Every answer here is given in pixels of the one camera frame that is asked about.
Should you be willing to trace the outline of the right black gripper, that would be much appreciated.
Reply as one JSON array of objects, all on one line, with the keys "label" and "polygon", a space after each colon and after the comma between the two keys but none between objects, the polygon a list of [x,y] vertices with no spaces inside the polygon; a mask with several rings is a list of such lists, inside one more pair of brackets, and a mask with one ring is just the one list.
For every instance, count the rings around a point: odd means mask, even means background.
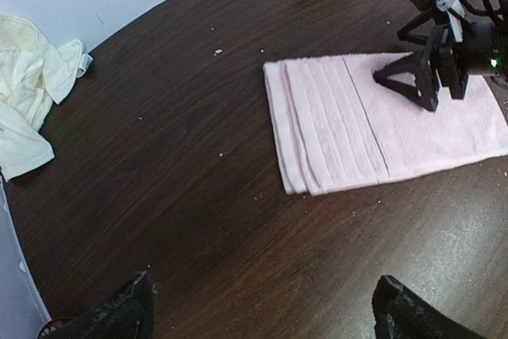
[{"label": "right black gripper", "polygon": [[411,53],[373,73],[374,80],[417,106],[435,112],[440,85],[453,99],[463,99],[469,77],[481,75],[507,88],[507,27],[490,21],[464,27],[455,41],[452,27],[440,26],[429,40],[431,49]]}]

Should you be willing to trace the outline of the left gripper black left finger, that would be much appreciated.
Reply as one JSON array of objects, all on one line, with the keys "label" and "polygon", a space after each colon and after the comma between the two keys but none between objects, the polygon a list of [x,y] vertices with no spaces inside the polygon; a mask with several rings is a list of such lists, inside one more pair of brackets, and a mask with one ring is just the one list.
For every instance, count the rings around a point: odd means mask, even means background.
[{"label": "left gripper black left finger", "polygon": [[152,338],[155,289],[147,272],[137,272],[94,309],[77,318],[54,319],[40,338]]}]

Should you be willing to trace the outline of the pink towel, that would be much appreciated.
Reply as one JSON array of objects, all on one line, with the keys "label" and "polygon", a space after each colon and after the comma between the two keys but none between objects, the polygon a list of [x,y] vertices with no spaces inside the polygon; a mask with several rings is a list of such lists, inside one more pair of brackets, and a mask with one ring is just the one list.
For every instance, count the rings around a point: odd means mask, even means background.
[{"label": "pink towel", "polygon": [[373,79],[395,53],[264,65],[283,187],[323,195],[395,183],[507,153],[507,123],[480,76],[429,112]]}]

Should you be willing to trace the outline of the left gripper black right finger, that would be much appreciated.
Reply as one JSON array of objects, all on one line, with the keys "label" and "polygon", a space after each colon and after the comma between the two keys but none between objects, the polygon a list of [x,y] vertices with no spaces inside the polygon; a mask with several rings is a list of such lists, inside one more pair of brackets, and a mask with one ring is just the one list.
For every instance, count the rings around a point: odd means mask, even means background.
[{"label": "left gripper black right finger", "polygon": [[392,275],[380,277],[372,309],[377,338],[483,338],[434,309]]}]

